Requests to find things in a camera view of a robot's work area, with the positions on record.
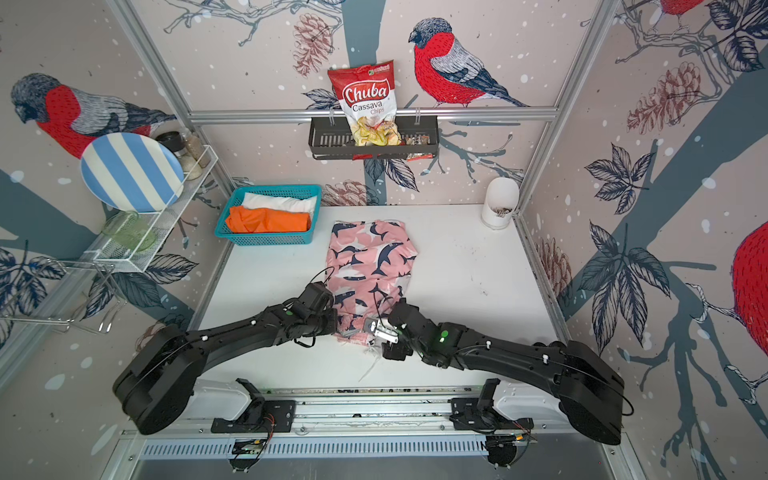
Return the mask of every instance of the blue plastic basket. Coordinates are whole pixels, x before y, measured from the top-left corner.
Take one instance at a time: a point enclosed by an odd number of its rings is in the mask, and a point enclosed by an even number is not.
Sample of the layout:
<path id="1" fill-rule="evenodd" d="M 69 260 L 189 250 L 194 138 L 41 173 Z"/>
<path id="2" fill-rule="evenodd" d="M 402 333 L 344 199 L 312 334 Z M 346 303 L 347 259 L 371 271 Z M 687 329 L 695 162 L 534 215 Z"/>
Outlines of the blue plastic basket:
<path id="1" fill-rule="evenodd" d="M 312 226 L 309 231 L 301 233 L 232 233 L 225 220 L 230 216 L 230 208 L 243 204 L 245 194 L 269 195 L 270 197 L 293 197 L 299 200 L 317 197 L 314 215 L 312 215 Z M 216 236 L 226 238 L 235 245 L 244 247 L 250 245 L 301 245 L 312 242 L 312 233 L 317 225 L 317 218 L 320 214 L 320 200 L 323 195 L 323 189 L 320 185 L 261 185 L 257 187 L 240 187 L 232 193 L 227 207 L 219 218 L 216 225 Z"/>

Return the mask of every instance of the blue and white striped plate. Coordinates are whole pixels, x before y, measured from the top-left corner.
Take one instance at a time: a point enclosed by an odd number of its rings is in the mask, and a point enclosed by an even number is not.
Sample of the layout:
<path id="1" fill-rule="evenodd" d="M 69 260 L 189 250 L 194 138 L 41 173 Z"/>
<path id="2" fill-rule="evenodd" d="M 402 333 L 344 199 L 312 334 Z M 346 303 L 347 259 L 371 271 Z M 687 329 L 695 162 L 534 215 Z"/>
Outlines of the blue and white striped plate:
<path id="1" fill-rule="evenodd" d="M 139 134 L 107 134 L 92 141 L 80 170 L 93 195 L 118 210 L 163 210 L 176 201 L 184 182 L 179 160 Z"/>

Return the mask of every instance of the white container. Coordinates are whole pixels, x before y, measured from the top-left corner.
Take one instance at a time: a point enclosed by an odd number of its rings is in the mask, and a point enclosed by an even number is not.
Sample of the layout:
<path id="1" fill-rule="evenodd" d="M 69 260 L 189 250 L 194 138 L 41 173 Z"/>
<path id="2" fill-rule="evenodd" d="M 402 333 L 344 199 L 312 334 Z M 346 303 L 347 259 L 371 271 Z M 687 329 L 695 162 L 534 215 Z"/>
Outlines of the white container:
<path id="1" fill-rule="evenodd" d="M 519 198 L 520 187 L 516 181 L 507 177 L 494 178 L 485 191 L 480 220 L 493 230 L 506 228 L 512 219 L 512 212 L 518 206 Z"/>

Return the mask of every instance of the jar lid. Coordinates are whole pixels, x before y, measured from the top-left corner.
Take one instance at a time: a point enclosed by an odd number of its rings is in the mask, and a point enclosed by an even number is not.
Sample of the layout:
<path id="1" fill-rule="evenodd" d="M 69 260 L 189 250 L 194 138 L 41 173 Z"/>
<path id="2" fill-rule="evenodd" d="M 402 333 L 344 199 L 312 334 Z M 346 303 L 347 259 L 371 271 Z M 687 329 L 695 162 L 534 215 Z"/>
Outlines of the jar lid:
<path id="1" fill-rule="evenodd" d="M 177 131 L 167 131 L 164 134 L 159 134 L 155 137 L 155 140 L 160 142 L 161 145 L 171 152 L 177 152 L 184 149 L 184 140 L 181 138 L 181 134 Z"/>

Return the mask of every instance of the bird wallpaper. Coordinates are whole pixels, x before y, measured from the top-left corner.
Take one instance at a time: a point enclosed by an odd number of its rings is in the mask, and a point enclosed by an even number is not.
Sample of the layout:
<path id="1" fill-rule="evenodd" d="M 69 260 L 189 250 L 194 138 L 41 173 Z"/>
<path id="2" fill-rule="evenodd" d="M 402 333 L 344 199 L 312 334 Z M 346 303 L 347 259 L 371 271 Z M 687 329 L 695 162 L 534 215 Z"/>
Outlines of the bird wallpaper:
<path id="1" fill-rule="evenodd" d="M 85 186 L 84 148 L 178 123 L 105 3 L 6 2 L 0 18 L 0 310 L 29 315 L 66 273 L 49 260 L 79 258 L 117 213 Z M 130 304 L 110 333 L 52 333 L 4 385 L 4 478 L 101 475 L 126 418 L 111 384 L 158 326 L 192 320 L 226 246 L 213 235 L 226 201 L 206 179 L 146 273 L 114 275 Z M 115 302 L 99 287 L 81 297 L 94 294 L 88 326 Z M 4 360 L 23 329 L 0 319 Z"/>
<path id="2" fill-rule="evenodd" d="M 624 377 L 645 475 L 765 478 L 768 3 L 612 22 L 525 224 L 571 336 Z"/>
<path id="3" fill-rule="evenodd" d="M 551 106 L 597 0 L 134 0 L 195 110 L 339 108 L 328 70 L 395 63 L 401 108 Z M 522 182 L 543 121 L 442 121 L 440 154 L 316 161 L 309 126 L 204 131 L 234 177 L 325 186 L 347 204 L 482 203 L 497 176 Z M 365 194 L 336 196 L 344 185 Z"/>

